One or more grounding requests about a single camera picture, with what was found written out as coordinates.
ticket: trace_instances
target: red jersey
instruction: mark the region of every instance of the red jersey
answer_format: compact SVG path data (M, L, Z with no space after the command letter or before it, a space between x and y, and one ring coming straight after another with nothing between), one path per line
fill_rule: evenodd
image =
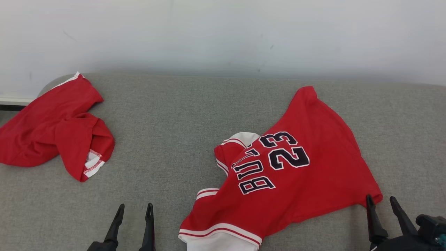
M198 192L179 233L189 251L256 251L292 222L383 198L350 128L310 86L265 134L237 133L214 152L228 176Z
M23 108L0 128L0 163L34 167L61 155L84 182L110 158L115 141L104 121L86 113L101 95L81 74Z

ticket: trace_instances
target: red garment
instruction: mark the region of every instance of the red garment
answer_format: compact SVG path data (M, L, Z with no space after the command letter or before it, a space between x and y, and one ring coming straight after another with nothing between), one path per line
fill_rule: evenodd
M86 181L115 147L104 122L86 113L102 101L79 73L49 90L0 128L0 163L35 167L60 154L68 173Z
M228 177L198 192L179 233L189 251L255 251L292 222L383 198L353 133L313 87L263 136L235 134L215 156Z

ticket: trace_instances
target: red fabric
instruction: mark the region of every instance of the red fabric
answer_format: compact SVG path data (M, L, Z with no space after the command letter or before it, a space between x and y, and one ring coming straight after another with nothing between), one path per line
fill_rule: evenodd
M290 145L284 137L271 148L262 145L260 139L248 148L237 143L215 148L216 158L229 168L228 177L215 195L197 199L181 225L180 238L194 236L192 231L206 231L216 224L227 223L263 239L292 222L354 204L365 206L367 194L372 195L375 203L382 200L380 188L361 157L353 133L339 115L317 98L313 87L299 89L284 116L264 135L278 132L289 133L297 144ZM278 157L283 169L272 168L268 156L271 151L283 148L292 152L296 147L304 149L309 165L296 168ZM250 149L260 155L249 156L236 166L259 160L263 171L239 180L240 172L236 173L231 165L246 157ZM242 193L241 182L262 176L268 177L275 188Z
M0 163L34 167L58 154L75 179L88 179L84 164L90 149L107 161L114 148L101 119L86 113L101 95L79 75L51 89L0 128Z

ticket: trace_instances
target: black baseboard strip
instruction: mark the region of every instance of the black baseboard strip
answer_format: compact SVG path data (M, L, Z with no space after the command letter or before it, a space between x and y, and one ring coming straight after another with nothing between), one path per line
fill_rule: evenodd
M25 105L0 105L0 111L15 111L19 112L23 108L25 108Z

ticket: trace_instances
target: white wall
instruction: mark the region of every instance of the white wall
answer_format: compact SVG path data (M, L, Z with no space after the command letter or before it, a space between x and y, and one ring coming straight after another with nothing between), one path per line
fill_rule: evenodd
M446 85L444 0L15 0L0 97L121 69Z

